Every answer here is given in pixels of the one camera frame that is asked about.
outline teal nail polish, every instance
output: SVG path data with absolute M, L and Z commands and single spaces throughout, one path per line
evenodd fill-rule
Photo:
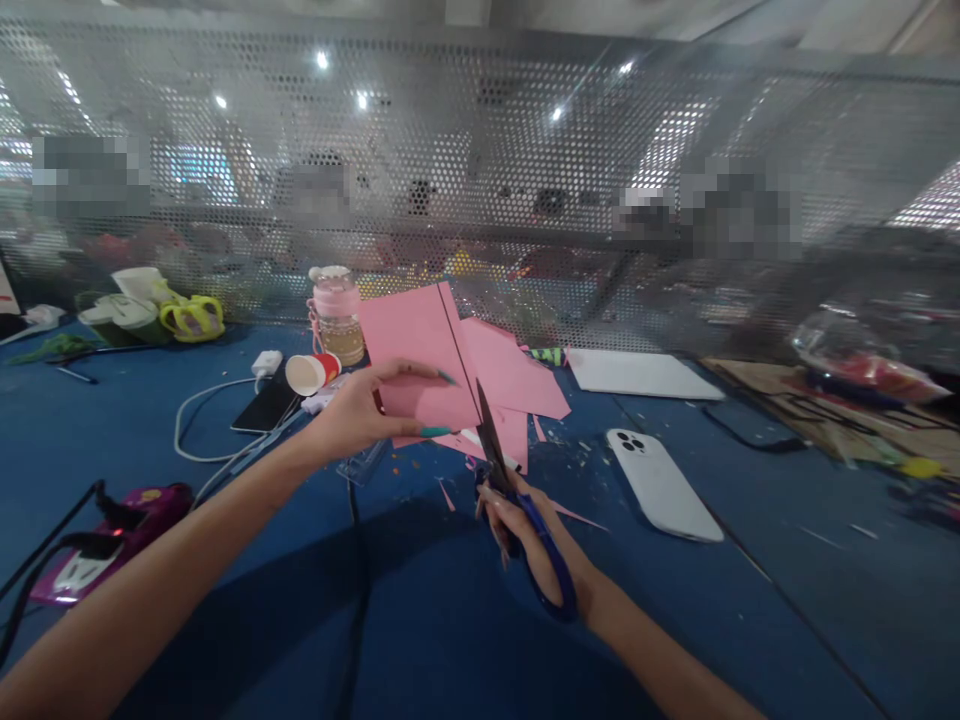
M 420 431 L 420 437 L 440 437 L 449 435 L 451 432 L 450 428 L 424 428 Z

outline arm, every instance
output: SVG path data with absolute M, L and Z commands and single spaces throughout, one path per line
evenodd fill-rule
M 673 720 L 763 717 L 594 567 L 541 490 L 528 485 L 516 473 L 512 473 L 512 478 L 519 492 L 533 498 L 563 553 L 587 627 L 610 646 L 667 717 Z M 562 602 L 550 558 L 523 511 L 486 486 L 481 488 L 480 503 L 491 511 L 490 527 L 501 540 L 503 526 L 506 526 L 523 543 L 530 570 L 544 594 L 554 603 Z
M 399 360 L 354 373 L 302 432 L 168 530 L 40 638 L 0 682 L 0 716 L 110 715 L 304 480 L 381 438 L 421 433 L 417 421 L 384 417 L 374 402 L 380 383 L 400 373 L 438 377 L 432 368 Z

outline blue table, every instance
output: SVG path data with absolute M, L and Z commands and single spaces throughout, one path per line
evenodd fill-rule
M 76 326 L 67 330 L 78 331 Z M 38 344 L 3 348 L 0 361 Z M 308 348 L 309 337 L 300 330 L 233 327 L 217 344 L 78 362 L 75 369 L 101 380 L 97 386 L 42 364 L 0 367 L 6 478 L 0 576 L 12 572 L 97 478 L 107 479 L 115 495 L 175 481 L 198 488 L 217 466 L 174 454 L 179 404 L 211 385 L 249 377 L 260 350 L 290 354 Z M 837 535 L 842 528 L 830 522 L 843 513 L 836 505 L 862 502 L 869 494 L 848 486 L 872 482 L 879 494 L 876 478 L 866 472 L 851 478 L 852 473 L 832 468 L 813 452 L 747 457 L 749 451 L 721 439 L 682 401 L 582 393 L 568 371 L 557 374 L 573 412 L 562 423 L 543 419 L 555 442 L 536 444 L 531 428 L 529 479 L 566 507 L 610 528 L 608 534 L 569 522 L 596 564 L 690 651 L 771 717 L 882 717 L 793 603 L 805 608 L 819 632 L 868 682 L 890 682 L 882 689 L 883 699 L 898 716 L 951 709 L 924 707 L 915 673 L 894 676 L 908 658 L 871 654 L 874 648 L 864 645 L 873 612 L 869 604 L 861 608 L 866 617 L 855 628 L 843 625 L 846 615 L 829 591 L 835 586 L 840 593 L 849 591 L 854 578 L 837 573 L 845 568 L 839 563 L 849 563 L 853 554 L 831 559 L 810 536 L 778 530 L 782 522 L 789 525 L 800 517 L 811 530 Z M 204 403 L 189 428 L 186 449 L 220 455 L 242 447 L 247 436 L 230 431 L 229 423 L 251 395 L 252 386 L 241 385 Z M 796 599 L 785 599 L 732 541 L 699 545 L 655 531 L 605 448 L 603 435 L 612 427 L 660 433 L 704 499 L 785 594 Z M 817 477 L 807 477 L 811 473 Z M 452 480 L 447 487 L 456 513 L 446 508 L 440 477 Z M 846 483 L 839 486 L 846 489 L 837 489 L 838 483 Z M 831 494 L 817 497 L 814 493 L 824 487 Z M 358 503 L 374 586 L 354 717 L 657 716 L 606 648 L 582 627 L 561 627 L 537 607 L 519 565 L 506 575 L 500 570 L 492 540 L 472 519 L 472 476 L 462 455 L 432 443 L 388 452 L 358 491 Z M 874 498 L 877 508 L 884 503 Z M 844 525 L 869 526 L 868 519 L 849 515 Z M 74 527 L 90 527 L 96 520 L 96 511 L 88 508 Z M 917 552 L 942 554 L 952 540 L 896 522 L 896 531 Z M 877 531 L 883 543 L 888 532 Z M 834 539 L 849 546 L 861 542 L 849 535 Z M 890 577 L 883 575 L 890 568 L 880 547 L 871 569 Z M 955 556 L 955 547 L 950 550 Z M 869 545 L 863 554 L 868 552 Z M 243 553 L 118 717 L 330 716 L 360 586 L 356 557 L 345 481 L 327 468 Z M 811 563 L 821 563 L 828 575 L 814 583 Z M 932 566 L 918 562 L 914 567 L 922 573 Z M 907 576 L 907 565 L 897 568 Z M 946 574 L 937 574 L 938 588 L 953 587 Z M 9 602 L 0 613 L 9 612 Z M 47 609 L 28 617 L 12 657 L 19 657 L 58 615 Z M 913 620 L 918 626 L 924 622 L 921 613 Z M 874 628 L 890 630 L 876 622 Z M 95 648 L 90 657 L 96 662 Z M 920 661 L 916 652 L 914 659 Z M 951 666 L 945 662 L 944 669 Z M 871 690 L 881 695 L 881 688 Z M 941 699 L 950 698 L 942 694 Z

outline pen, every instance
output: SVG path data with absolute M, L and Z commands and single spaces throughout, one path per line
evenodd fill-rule
M 85 383 L 90 383 L 91 385 L 97 384 L 97 381 L 92 377 L 81 375 L 80 373 L 74 372 L 73 370 L 68 370 L 67 368 L 62 368 L 62 367 L 58 367 L 57 370 L 59 370 L 62 373 L 66 373 L 70 377 L 75 377 L 77 380 L 83 380 Z

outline yellow container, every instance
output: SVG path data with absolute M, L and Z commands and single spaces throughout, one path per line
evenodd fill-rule
M 160 306 L 160 322 L 180 342 L 216 340 L 226 329 L 223 308 L 216 298 L 193 295 L 187 300 L 172 290 L 173 300 Z

